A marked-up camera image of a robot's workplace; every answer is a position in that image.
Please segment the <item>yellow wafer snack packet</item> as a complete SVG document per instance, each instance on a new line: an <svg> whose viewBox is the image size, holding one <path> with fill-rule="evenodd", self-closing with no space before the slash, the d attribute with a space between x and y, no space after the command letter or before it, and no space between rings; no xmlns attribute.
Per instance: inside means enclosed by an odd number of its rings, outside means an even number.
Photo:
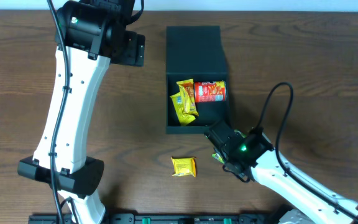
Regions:
<svg viewBox="0 0 358 224"><path fill-rule="evenodd" d="M182 103L180 93L176 93L170 96L170 98L181 126L187 126L196 119L194 115L184 112L184 104Z"/></svg>

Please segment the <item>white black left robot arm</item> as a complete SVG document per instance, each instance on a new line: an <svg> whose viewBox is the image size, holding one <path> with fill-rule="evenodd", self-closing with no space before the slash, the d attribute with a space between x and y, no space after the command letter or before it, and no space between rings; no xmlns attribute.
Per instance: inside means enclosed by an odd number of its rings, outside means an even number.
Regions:
<svg viewBox="0 0 358 224"><path fill-rule="evenodd" d="M104 162L86 153L101 82L112 64L141 67L145 37L127 30L141 12L134 0L67 1L51 9L56 27L55 83L42 138L21 159L20 176L48 184L57 213L30 223L107 223L98 185Z"/></svg>

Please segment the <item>black gift box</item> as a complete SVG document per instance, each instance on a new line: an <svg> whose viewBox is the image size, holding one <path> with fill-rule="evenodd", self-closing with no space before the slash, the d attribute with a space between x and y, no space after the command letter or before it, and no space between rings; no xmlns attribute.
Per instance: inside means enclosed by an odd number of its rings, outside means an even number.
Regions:
<svg viewBox="0 0 358 224"><path fill-rule="evenodd" d="M231 107L224 101L196 104L199 116L189 125L179 123L171 96L178 81L228 82L228 67L219 26L168 26L166 29L167 134L203 134L212 124L231 124Z"/></svg>

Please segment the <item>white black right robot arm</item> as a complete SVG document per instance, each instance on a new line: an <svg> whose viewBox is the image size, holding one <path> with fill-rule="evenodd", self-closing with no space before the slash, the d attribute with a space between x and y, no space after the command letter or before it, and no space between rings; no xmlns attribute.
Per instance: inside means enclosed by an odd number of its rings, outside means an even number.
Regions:
<svg viewBox="0 0 358 224"><path fill-rule="evenodd" d="M204 133L223 169L242 182L254 181L281 195L314 223L358 223L358 203L320 184L291 164L261 127L247 134L224 121Z"/></svg>

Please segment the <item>green white snack packet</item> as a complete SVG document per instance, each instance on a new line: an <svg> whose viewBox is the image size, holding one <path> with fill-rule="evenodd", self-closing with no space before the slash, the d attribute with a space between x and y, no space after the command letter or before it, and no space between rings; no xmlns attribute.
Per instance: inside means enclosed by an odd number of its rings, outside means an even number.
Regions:
<svg viewBox="0 0 358 224"><path fill-rule="evenodd" d="M241 131L239 131L239 130L237 130L237 129L235 129L234 132L235 132L236 134L240 134L243 138L246 137L245 134L243 134ZM224 163L223 158L221 157L221 155L220 155L219 153L217 153L216 148L214 148L214 153L213 153L211 156L212 156L213 159L217 160L218 162L220 162L220 163L222 163L222 164Z"/></svg>

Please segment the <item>yellow peanut butter snack packet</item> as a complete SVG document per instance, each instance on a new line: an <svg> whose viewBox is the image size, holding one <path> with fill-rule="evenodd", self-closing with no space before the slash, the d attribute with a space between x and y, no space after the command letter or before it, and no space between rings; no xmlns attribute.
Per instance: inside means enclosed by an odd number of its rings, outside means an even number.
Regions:
<svg viewBox="0 0 358 224"><path fill-rule="evenodd" d="M199 116L195 105L193 79L178 81L177 85L180 90L184 113Z"/></svg>

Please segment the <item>red Pringles can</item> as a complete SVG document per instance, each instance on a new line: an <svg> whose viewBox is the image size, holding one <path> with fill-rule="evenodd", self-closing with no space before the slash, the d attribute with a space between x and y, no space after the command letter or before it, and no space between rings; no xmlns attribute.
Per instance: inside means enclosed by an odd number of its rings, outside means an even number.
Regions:
<svg viewBox="0 0 358 224"><path fill-rule="evenodd" d="M225 81L196 82L194 91L196 103L226 101L227 98Z"/></svg>

